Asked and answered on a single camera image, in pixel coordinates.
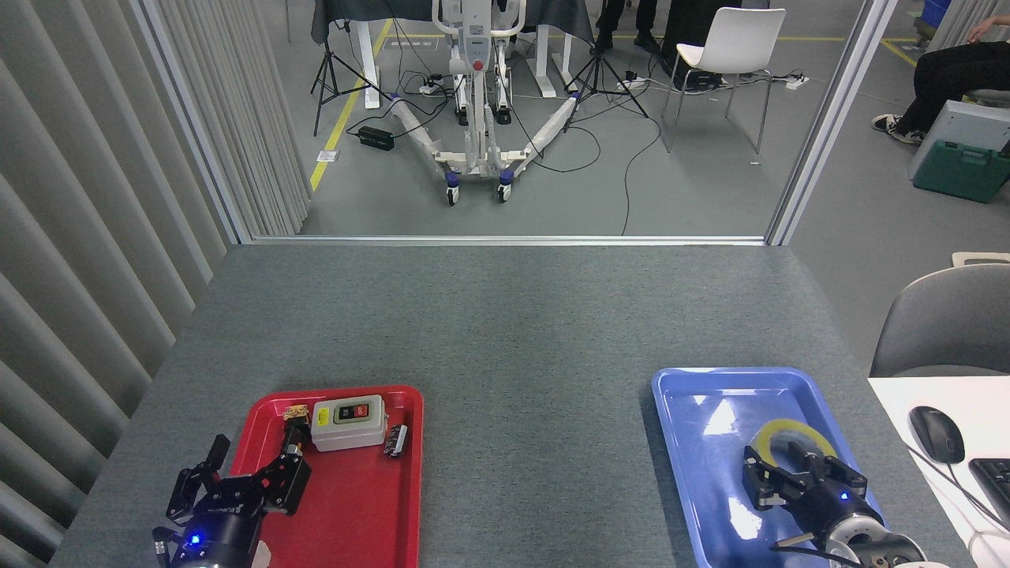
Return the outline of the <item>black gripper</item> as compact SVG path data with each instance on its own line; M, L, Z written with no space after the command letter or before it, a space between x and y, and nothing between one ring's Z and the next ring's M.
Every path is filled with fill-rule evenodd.
M756 511L789 506L799 529L825 539L838 524L854 515L870 516L870 506L858 494L866 478L833 455L818 455L797 442L787 443L787 456L802 479L813 483L799 497L799 479L762 459L750 445L743 448L742 483Z
M219 470L230 439L218 434L204 461L181 469L166 507L166 517L183 529L170 567L250 567L266 511L294 515L312 474L304 456L308 425L286 425L280 453L255 474L259 494L218 494ZM205 497L197 502L200 491Z

